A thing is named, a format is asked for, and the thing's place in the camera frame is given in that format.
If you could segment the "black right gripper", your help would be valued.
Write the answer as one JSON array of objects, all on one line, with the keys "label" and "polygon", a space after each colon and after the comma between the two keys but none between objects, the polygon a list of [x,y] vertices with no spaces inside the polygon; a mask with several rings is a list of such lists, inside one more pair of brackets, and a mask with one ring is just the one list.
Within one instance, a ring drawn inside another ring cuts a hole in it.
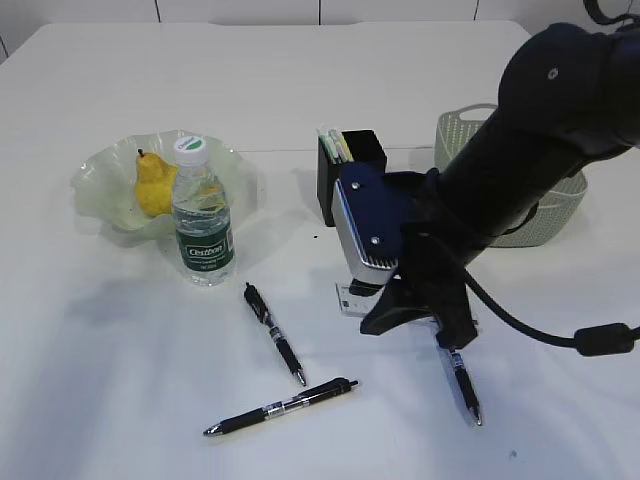
[{"label": "black right gripper", "polygon": [[379,336],[422,315],[435,318],[442,348],[463,348],[478,336],[461,268],[469,229],[438,193],[438,171],[388,173],[382,184],[400,234],[398,268],[360,323]]}]

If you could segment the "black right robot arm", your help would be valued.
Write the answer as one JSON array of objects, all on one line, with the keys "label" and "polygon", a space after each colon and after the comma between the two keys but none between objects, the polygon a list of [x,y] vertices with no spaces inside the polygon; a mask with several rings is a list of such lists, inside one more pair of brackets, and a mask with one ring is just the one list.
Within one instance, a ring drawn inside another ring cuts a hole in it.
[{"label": "black right robot arm", "polygon": [[505,310],[468,264],[542,197],[585,166],[639,143],[639,34],[590,33],[557,23],[531,37],[508,63],[498,105],[443,170],[375,179],[383,208],[375,218],[400,237],[397,278],[386,284],[360,330],[381,335],[432,315],[437,341],[461,349],[477,335],[468,298],[539,342],[585,357],[630,352],[637,329],[610,323],[552,335]]}]

